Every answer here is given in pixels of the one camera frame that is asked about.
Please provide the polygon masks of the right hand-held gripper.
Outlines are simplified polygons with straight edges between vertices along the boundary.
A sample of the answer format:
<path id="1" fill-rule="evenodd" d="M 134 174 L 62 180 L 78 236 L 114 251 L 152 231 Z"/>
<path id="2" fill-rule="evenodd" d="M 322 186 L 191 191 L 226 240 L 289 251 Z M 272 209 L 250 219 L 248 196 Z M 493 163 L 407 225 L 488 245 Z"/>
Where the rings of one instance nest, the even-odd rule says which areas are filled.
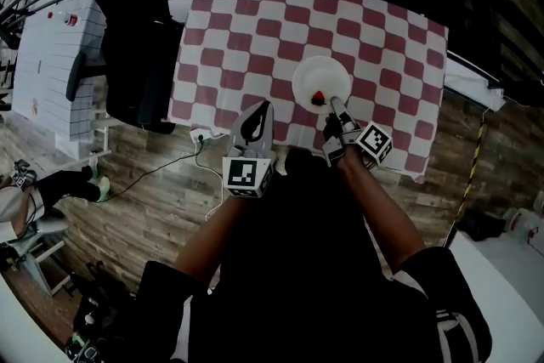
<path id="1" fill-rule="evenodd" d="M 339 97 L 331 97 L 330 104 L 333 112 L 326 119 L 322 146 L 327 166 L 336 166 L 348 145 L 358 149 L 367 168 L 381 166 L 393 149 L 392 138 L 374 122 L 362 128 Z"/>

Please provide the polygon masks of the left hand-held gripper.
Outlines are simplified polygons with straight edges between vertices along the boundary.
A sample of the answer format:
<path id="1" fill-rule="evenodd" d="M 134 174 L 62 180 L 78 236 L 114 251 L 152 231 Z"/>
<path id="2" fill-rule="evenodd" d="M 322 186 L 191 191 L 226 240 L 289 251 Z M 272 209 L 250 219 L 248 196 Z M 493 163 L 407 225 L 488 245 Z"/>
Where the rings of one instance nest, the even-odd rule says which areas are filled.
<path id="1" fill-rule="evenodd" d="M 264 195 L 277 160 L 273 126 L 274 107 L 268 100 L 250 106 L 233 123 L 222 163 L 223 187 L 232 196 Z"/>

